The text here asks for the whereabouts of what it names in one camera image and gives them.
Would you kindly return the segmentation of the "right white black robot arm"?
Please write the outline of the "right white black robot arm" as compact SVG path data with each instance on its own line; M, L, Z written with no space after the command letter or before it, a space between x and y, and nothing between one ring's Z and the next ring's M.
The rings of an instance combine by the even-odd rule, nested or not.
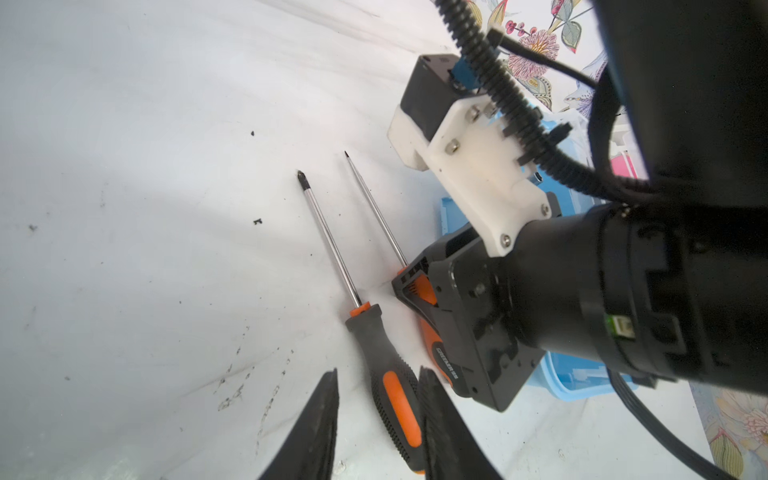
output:
M467 219L392 282L439 371L502 411L547 352L603 363L668 452L724 478L631 385L767 391L766 3L596 2L590 165L498 58L534 53L465 1L437 10L458 53L418 59L389 137Z

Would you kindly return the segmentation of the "blue plastic tool box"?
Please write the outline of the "blue plastic tool box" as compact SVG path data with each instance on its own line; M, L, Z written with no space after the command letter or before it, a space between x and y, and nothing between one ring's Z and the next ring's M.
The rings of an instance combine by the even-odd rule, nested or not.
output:
M584 165L592 166L588 152L586 123L579 120L577 125L575 133L571 133L559 146L568 156ZM645 180L646 178L638 175L638 170L630 155L626 151L617 150L617 148L609 147L609 152L615 154L611 159L614 173L618 176ZM553 194L557 199L560 208L558 216L574 216L586 213L593 206L605 203L602 200L566 188L548 174L543 172L537 172L537 174L542 177L542 180L535 181L538 182L537 186L548 196ZM440 226L442 234L454 233L468 223L466 216L451 198L444 197L441 202ZM607 369L603 363L554 352L544 355L534 374L529 378L528 385L545 388L555 398L566 402L613 393Z

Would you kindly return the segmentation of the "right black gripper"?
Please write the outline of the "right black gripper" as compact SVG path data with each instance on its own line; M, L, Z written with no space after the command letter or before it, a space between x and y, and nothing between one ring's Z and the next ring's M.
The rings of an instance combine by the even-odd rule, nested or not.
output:
M482 238L466 224L409 267L427 275L436 293L433 319L450 361L464 375L468 397L506 410L545 352L522 342L502 261L487 255Z

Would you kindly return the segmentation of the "black orange screwdriver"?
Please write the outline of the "black orange screwdriver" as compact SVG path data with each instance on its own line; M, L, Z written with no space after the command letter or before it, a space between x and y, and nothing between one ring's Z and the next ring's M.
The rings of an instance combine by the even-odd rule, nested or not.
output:
M298 171L297 179L354 304L345 326L357 341L364 358L376 410L409 469L423 474L426 472L426 454L416 376L390 341L380 306L360 298L306 175Z

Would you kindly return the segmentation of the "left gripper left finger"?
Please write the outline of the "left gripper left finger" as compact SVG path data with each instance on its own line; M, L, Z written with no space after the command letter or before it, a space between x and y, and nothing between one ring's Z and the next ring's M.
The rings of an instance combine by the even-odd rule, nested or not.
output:
M322 375L285 442L260 479L331 479L338 409L338 378L334 369Z

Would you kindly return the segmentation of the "orange handled screwdriver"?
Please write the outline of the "orange handled screwdriver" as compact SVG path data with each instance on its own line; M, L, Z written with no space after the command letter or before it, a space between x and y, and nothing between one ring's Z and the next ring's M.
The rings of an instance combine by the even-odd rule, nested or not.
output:
M407 306L418 315L425 349L434 366L447 380L448 384L457 395L460 397L468 397L469 390L464 375L461 370L458 367L455 367L450 361L445 344L433 319L433 315L437 311L438 301L428 276L418 269L415 269L413 272L410 271L409 262L365 183L365 180L352 161L349 153L345 151L344 155L379 226L382 228L391 248L401 264L401 269L397 272L395 278L399 283L393 287L396 296L400 300L405 300Z

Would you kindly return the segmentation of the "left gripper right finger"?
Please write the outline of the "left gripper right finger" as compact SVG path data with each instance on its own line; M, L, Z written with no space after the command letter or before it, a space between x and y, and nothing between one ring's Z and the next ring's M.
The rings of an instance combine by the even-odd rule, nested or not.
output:
M470 433L437 374L422 367L418 402L427 479L501 479Z

